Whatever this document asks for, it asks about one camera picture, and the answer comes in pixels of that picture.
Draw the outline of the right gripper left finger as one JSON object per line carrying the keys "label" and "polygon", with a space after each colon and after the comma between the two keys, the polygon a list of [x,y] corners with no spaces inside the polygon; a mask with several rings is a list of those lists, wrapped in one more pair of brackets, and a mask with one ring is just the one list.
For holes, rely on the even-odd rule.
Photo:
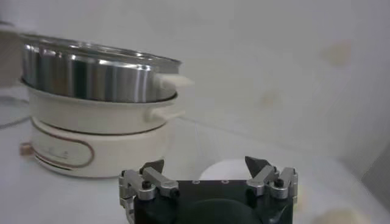
{"label": "right gripper left finger", "polygon": [[145,163],[139,170],[123,170],[119,177],[119,204],[125,209],[127,221],[135,223],[135,199],[152,201],[157,196],[177,199],[179,182],[162,175],[163,159]]}

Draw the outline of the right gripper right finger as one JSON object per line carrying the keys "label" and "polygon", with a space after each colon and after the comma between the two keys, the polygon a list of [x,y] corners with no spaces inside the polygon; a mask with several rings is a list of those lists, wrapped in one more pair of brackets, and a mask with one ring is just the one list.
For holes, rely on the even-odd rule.
{"label": "right gripper right finger", "polygon": [[279,171],[266,159],[244,157],[251,178],[245,181],[246,205],[255,208],[259,200],[270,197],[276,201],[292,200],[292,209],[298,210],[299,174],[293,167]]}

